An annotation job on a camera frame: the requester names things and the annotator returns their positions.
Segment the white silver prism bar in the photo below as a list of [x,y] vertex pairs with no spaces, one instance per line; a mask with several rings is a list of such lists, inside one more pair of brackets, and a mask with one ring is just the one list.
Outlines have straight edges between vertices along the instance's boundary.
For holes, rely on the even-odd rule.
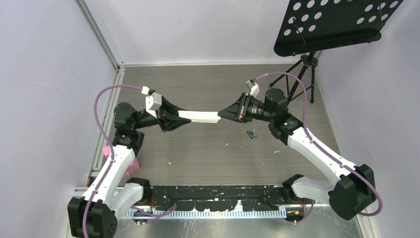
[[178,116],[196,123],[218,123],[221,119],[218,112],[178,111]]

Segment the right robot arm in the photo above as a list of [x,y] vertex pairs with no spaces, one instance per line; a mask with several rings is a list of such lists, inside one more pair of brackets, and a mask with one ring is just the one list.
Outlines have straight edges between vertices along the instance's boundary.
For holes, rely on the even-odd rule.
[[242,93],[235,103],[219,111],[218,116],[238,123],[254,119],[268,122],[274,138],[303,155],[328,179],[322,182],[303,175],[292,176],[282,184],[285,201],[293,204],[308,198],[321,202],[344,220],[362,215],[377,200],[372,168],[366,164],[357,166],[328,148],[288,112],[288,104],[280,89],[267,90],[264,101]]

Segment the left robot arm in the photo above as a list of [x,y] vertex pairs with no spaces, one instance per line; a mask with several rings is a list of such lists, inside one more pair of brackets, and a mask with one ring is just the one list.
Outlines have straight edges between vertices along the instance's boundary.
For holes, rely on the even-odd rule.
[[158,110],[152,114],[147,110],[137,111],[127,102],[115,107],[116,132],[110,143],[107,165],[88,190],[81,197],[71,198],[67,206],[73,237],[112,238],[126,211],[136,202],[147,205],[151,201],[152,192],[147,179],[132,178],[123,190],[116,192],[116,189],[142,147],[145,135],[139,129],[158,125],[162,131],[168,132],[191,122],[180,117],[180,108],[165,98],[159,99],[157,105]]

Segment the dark green battery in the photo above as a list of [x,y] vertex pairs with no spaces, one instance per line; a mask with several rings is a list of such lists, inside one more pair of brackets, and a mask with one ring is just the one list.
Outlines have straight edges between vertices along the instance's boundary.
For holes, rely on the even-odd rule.
[[251,138],[251,139],[253,139],[254,137],[253,137],[253,135],[249,132],[249,131],[247,131],[247,134],[248,134],[248,136]]

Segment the blue purple battery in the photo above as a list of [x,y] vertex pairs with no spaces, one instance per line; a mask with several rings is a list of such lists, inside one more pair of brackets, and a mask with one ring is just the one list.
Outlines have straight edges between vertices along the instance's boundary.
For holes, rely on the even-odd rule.
[[257,138],[257,135],[253,131],[250,130],[249,132],[254,138]]

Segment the pink metronome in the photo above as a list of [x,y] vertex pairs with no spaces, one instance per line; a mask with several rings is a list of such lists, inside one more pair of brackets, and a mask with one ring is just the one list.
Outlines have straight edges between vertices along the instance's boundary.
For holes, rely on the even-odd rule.
[[114,160],[106,178],[117,178],[118,176],[126,178],[140,168],[133,149],[123,145],[116,145],[112,148]]

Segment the black tripod stand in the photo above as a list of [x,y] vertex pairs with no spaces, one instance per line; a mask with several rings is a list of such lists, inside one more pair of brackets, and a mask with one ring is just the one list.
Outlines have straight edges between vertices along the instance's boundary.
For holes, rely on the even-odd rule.
[[289,102],[293,101],[294,99],[296,99],[300,95],[304,94],[307,90],[310,90],[310,103],[313,104],[315,102],[315,96],[314,96],[315,69],[318,65],[318,59],[315,56],[315,54],[316,54],[316,52],[310,52],[308,55],[307,54],[301,55],[301,58],[286,71],[286,73],[290,73],[297,66],[302,65],[302,68],[301,68],[301,70],[300,70],[300,72],[297,76],[301,80],[303,78],[305,72],[307,71],[307,69],[309,69],[309,68],[311,69],[310,85],[308,87],[304,87],[302,92],[295,95],[296,90],[297,90],[298,85],[299,85],[298,81],[295,81],[293,86],[291,88],[289,88],[289,79],[288,79],[289,75],[279,76],[277,79],[275,79],[272,83],[269,84],[270,88],[272,88],[280,79],[285,77],[286,78],[287,98],[288,98]]

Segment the black perforated music stand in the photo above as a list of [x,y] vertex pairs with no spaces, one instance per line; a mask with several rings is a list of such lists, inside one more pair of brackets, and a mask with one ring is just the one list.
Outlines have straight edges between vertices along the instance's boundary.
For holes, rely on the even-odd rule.
[[280,57],[371,43],[400,0],[291,0],[273,50]]

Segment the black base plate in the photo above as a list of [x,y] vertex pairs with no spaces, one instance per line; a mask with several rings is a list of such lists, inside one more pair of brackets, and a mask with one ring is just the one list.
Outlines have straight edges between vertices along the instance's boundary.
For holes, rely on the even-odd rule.
[[159,185],[151,187],[140,205],[165,211],[176,206],[176,211],[199,212],[233,211],[242,206],[245,212],[273,211],[277,207],[297,203],[276,185]]

